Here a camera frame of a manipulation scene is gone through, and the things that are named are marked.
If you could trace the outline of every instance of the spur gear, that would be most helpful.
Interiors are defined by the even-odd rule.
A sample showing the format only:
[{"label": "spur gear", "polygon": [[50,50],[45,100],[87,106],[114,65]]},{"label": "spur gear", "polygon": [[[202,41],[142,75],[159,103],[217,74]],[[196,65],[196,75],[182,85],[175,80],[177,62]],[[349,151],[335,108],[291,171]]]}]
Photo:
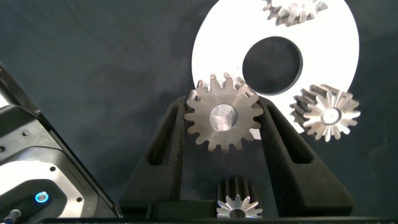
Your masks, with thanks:
[{"label": "spur gear", "polygon": [[245,178],[233,177],[221,181],[217,195],[220,206],[216,209],[217,218],[262,218],[256,190]]},{"label": "spur gear", "polygon": [[[226,196],[226,203],[218,201],[220,208],[217,208],[218,218],[234,218],[234,216],[243,216],[244,218],[262,218],[258,213],[262,212],[262,209],[256,209],[258,202],[250,203],[250,196],[247,196],[244,200],[241,200],[240,195],[235,196],[235,200],[232,200],[229,196]],[[242,215],[232,215],[234,213],[242,213]]]},{"label": "spur gear", "polygon": [[264,11],[270,11],[268,19],[275,17],[277,25],[292,26],[315,19],[325,9],[328,6],[319,0],[267,0]]},{"label": "spur gear", "polygon": [[328,142],[332,136],[339,140],[340,132],[349,134],[348,126],[356,126],[360,111],[355,110],[359,102],[353,100],[351,93],[345,93],[328,85],[312,85],[310,90],[303,89],[302,96],[295,96],[296,103],[292,115],[308,134],[315,139],[322,136]]},{"label": "spur gear", "polygon": [[249,130],[261,127],[253,120],[263,113],[256,103],[258,99],[246,82],[239,77],[233,80],[228,73],[224,73],[221,83],[215,75],[211,75],[209,85],[200,80],[187,100],[193,112],[184,118],[194,122],[188,133],[199,133],[196,143],[208,141],[209,151],[220,145],[223,152],[228,152],[230,144],[242,149],[241,139],[253,141]]}]

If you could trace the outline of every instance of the blue light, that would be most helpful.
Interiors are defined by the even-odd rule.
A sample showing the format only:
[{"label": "blue light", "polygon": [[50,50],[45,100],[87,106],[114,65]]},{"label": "blue light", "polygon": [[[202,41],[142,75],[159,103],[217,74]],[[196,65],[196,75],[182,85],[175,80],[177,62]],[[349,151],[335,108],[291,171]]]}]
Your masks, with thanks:
[{"label": "blue light", "polygon": [[35,200],[37,203],[45,203],[48,201],[50,198],[49,194],[47,192],[39,192],[35,196]]}]

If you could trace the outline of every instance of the bevel gear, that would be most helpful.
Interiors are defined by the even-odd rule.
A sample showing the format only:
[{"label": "bevel gear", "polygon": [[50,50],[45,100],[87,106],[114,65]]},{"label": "bevel gear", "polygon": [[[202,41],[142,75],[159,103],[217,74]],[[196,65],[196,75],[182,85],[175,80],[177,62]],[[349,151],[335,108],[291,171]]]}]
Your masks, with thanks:
[{"label": "bevel gear", "polygon": [[196,143],[208,141],[209,151],[220,145],[223,152],[228,152],[230,144],[242,149],[241,139],[252,141],[254,138],[249,130],[261,127],[253,120],[263,113],[258,99],[256,92],[241,78],[233,80],[224,73],[219,82],[212,74],[210,85],[200,80],[197,89],[188,97],[188,109],[193,112],[184,118],[194,122],[188,133],[199,133]]},{"label": "bevel gear", "polygon": [[305,21],[315,19],[318,12],[328,9],[328,6],[320,0],[266,0],[269,10],[268,19],[276,18],[277,25],[292,26]]},{"label": "bevel gear", "polygon": [[262,208],[256,208],[258,204],[259,202],[250,203],[250,196],[247,196],[244,200],[241,200],[240,195],[236,195],[235,200],[226,196],[226,203],[218,201],[220,208],[217,208],[217,218],[232,218],[231,212],[234,210],[244,212],[245,218],[262,218],[258,215],[262,213]]},{"label": "bevel gear", "polygon": [[312,85],[310,90],[303,89],[302,96],[295,96],[296,103],[292,115],[309,135],[315,134],[315,139],[322,136],[328,142],[332,136],[340,139],[343,132],[349,134],[348,126],[356,126],[354,118],[361,112],[355,110],[359,102],[353,100],[351,93],[339,91],[328,85]]}]

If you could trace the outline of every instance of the dark fabric backdrop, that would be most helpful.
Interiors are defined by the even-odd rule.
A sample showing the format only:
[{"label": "dark fabric backdrop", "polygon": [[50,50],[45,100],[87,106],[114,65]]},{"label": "dark fabric backdrop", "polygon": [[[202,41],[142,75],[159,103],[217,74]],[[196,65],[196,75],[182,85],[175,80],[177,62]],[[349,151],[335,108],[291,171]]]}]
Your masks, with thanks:
[{"label": "dark fabric backdrop", "polygon": [[[118,201],[169,103],[194,88],[192,47],[215,2],[0,1],[0,61]],[[350,91],[362,115],[340,141],[303,136],[353,194],[353,215],[394,216],[398,1],[347,2],[361,47]],[[193,141],[182,198],[211,199],[218,180],[240,174],[277,216],[260,142],[223,155]]]}]

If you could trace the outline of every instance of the white ring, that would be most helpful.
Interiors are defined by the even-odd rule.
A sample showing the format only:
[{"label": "white ring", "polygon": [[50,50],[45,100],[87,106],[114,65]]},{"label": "white ring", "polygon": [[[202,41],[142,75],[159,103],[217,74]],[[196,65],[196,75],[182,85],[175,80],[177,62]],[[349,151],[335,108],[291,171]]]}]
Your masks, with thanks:
[{"label": "white ring", "polygon": [[244,78],[243,60],[249,49],[267,37],[283,37],[293,42],[302,56],[302,70],[297,81],[287,90],[259,96],[271,100],[293,127],[303,129],[290,115],[294,96],[311,84],[327,84],[347,91],[354,78],[359,55],[358,31],[354,17],[344,0],[323,0],[328,9],[316,19],[303,24],[277,26],[275,18],[267,20],[263,0],[220,0],[208,13],[193,46],[192,74],[210,82],[210,74],[221,78],[228,72],[232,78]]}]

